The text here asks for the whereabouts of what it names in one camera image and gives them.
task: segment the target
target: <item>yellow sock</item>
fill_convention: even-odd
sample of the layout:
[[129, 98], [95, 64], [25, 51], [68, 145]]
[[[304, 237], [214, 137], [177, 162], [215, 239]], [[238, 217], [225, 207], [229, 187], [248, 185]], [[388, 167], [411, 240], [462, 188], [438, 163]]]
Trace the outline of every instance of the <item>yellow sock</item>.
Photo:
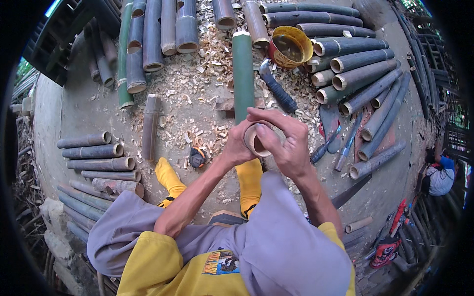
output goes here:
[[260, 191], [262, 165], [258, 159], [254, 159], [236, 166], [236, 170], [240, 184], [240, 213], [248, 219], [262, 194]]
[[161, 157], [156, 164], [155, 174], [158, 182], [168, 190], [170, 197], [162, 201], [158, 206], [167, 207], [181, 192], [186, 189], [186, 185], [181, 183], [176, 172], [171, 167], [166, 158]]

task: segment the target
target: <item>hand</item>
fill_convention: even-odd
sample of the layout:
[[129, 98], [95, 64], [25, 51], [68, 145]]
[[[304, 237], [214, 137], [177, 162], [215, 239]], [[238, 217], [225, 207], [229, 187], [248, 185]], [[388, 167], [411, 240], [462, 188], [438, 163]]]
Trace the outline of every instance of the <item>hand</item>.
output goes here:
[[229, 130], [229, 137], [224, 151], [221, 154], [222, 159], [229, 163], [230, 167], [242, 164], [257, 158], [245, 145], [245, 131], [254, 124], [247, 120], [242, 121], [237, 126]]
[[278, 135], [265, 125], [256, 128], [258, 139], [273, 154], [276, 165], [283, 175], [291, 178], [303, 177], [313, 171], [308, 150], [308, 127], [306, 124], [285, 116], [278, 110], [260, 110], [247, 108], [247, 120], [250, 124], [256, 121], [267, 121], [281, 129], [286, 136], [282, 144]]

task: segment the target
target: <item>concrete floor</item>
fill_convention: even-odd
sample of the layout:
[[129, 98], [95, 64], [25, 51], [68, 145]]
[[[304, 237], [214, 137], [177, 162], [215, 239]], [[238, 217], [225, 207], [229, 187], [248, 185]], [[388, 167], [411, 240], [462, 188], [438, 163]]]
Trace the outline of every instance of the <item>concrete floor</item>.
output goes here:
[[[324, 0], [318, 1], [318, 3], [351, 5], [349, 0]], [[377, 31], [377, 38], [386, 40], [390, 44], [390, 48], [395, 52], [395, 58], [401, 61], [402, 69], [410, 71], [409, 64], [406, 61], [406, 53], [410, 51], [408, 41], [391, 10], [386, 17], [391, 22], [383, 27], [383, 31]], [[150, 82], [149, 89], [142, 94], [135, 95], [135, 106], [122, 112], [118, 109], [117, 86], [115, 85], [110, 90], [91, 81], [83, 49], [81, 34], [74, 44], [74, 57], [69, 67], [68, 81], [63, 88], [60, 88], [43, 75], [40, 76], [38, 81], [34, 127], [36, 159], [40, 170], [43, 192], [47, 196], [57, 199], [57, 190], [55, 188], [58, 183], [67, 183], [70, 179], [84, 180], [80, 172], [67, 169], [66, 159], [61, 156], [61, 150], [56, 148], [56, 142], [61, 138], [110, 131], [113, 134], [113, 142], [123, 141], [126, 154], [139, 159], [138, 152], [141, 150], [139, 147], [141, 132], [136, 132], [131, 123], [142, 113], [147, 93], [162, 95], [161, 114], [167, 117], [175, 116], [172, 123], [167, 124], [164, 129], [159, 129], [162, 137], [157, 142], [156, 155], [165, 157], [170, 161], [184, 184], [190, 184], [195, 180], [200, 175], [201, 170], [185, 170], [183, 167], [185, 157], [189, 155], [189, 148], [179, 149], [171, 145], [171, 143], [182, 138], [181, 133], [183, 130], [197, 128], [210, 131], [213, 125], [232, 126], [232, 118], [227, 118], [224, 112], [214, 111], [212, 104], [199, 101], [197, 98], [204, 97], [206, 100], [209, 100], [216, 95], [221, 97], [232, 97], [233, 95], [225, 87], [216, 87], [215, 78], [213, 78], [213, 81], [206, 84], [206, 89], [203, 93], [191, 94], [187, 87], [181, 85], [181, 87], [176, 88], [177, 95], [166, 96], [169, 89], [163, 85], [169, 86], [170, 79], [180, 79], [182, 74], [187, 71], [181, 65], [183, 59], [187, 58], [184, 55], [179, 55], [166, 58], [166, 68], [163, 71], [149, 74], [147, 76]], [[198, 65], [195, 59], [199, 61], [198, 54], [192, 54], [191, 57], [192, 59], [187, 61], [190, 72]], [[180, 106], [179, 97], [182, 94], [189, 95], [192, 104]], [[271, 100], [271, 95], [270, 98], [265, 98], [265, 103], [268, 103], [269, 100]], [[297, 97], [297, 102], [299, 106], [303, 104], [311, 105], [308, 97], [303, 95]], [[194, 123], [185, 123], [189, 119], [194, 119]], [[340, 116], [340, 122], [343, 127], [342, 131], [345, 131], [346, 127], [350, 126], [349, 121], [350, 119], [347, 117]], [[372, 243], [379, 230], [385, 224], [387, 215], [396, 210], [398, 204], [404, 198], [411, 201], [414, 196], [417, 173], [424, 162], [424, 149], [427, 144], [432, 142], [432, 137], [430, 137], [431, 128], [426, 126], [423, 119], [419, 97], [413, 80], [410, 81], [409, 91], [394, 126], [396, 138], [405, 139], [407, 147], [398, 156], [375, 171], [369, 183], [339, 210], [343, 224], [369, 215], [374, 218], [372, 224], [368, 226], [367, 235], [364, 238], [365, 244], [360, 243], [349, 250], [352, 259], [359, 258], [360, 253], [366, 251], [366, 245]], [[215, 141], [214, 134], [205, 134], [205, 136], [207, 140]], [[321, 143], [320, 135], [316, 135], [314, 138], [310, 136], [310, 144], [314, 147]], [[349, 154], [348, 163], [353, 163], [354, 161], [353, 150], [352, 148]], [[319, 178], [326, 178], [322, 185], [330, 198], [334, 198], [356, 183], [356, 181], [349, 178], [348, 174], [340, 178], [343, 173], [347, 172], [347, 166], [344, 167], [341, 173], [333, 170], [333, 161], [336, 156], [337, 154], [326, 154], [316, 164]], [[142, 172], [142, 182], [147, 189], [145, 200], [156, 204], [168, 195], [166, 190], [157, 182], [154, 173], [149, 173], [149, 169], [153, 171], [153, 168], [153, 164], [146, 163], [145, 161], [137, 163], [137, 169]], [[237, 175], [235, 170], [232, 170], [210, 194], [202, 206], [202, 210], [196, 215], [194, 222], [196, 224], [205, 224], [212, 213], [222, 209], [238, 212], [238, 197]], [[227, 198], [230, 198], [231, 202], [223, 204], [222, 201]], [[301, 196], [295, 194], [295, 199], [304, 209]]]

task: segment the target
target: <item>yellow shirt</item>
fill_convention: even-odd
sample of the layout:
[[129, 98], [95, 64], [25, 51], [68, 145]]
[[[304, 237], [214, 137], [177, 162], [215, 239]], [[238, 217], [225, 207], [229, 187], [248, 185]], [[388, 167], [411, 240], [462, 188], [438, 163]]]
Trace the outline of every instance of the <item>yellow shirt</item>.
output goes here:
[[[344, 250], [330, 222], [318, 227]], [[125, 265], [117, 295], [249, 295], [240, 276], [239, 261], [232, 251], [218, 250], [198, 255], [183, 267], [176, 241], [170, 236], [143, 232]], [[355, 296], [352, 267], [346, 296]]]

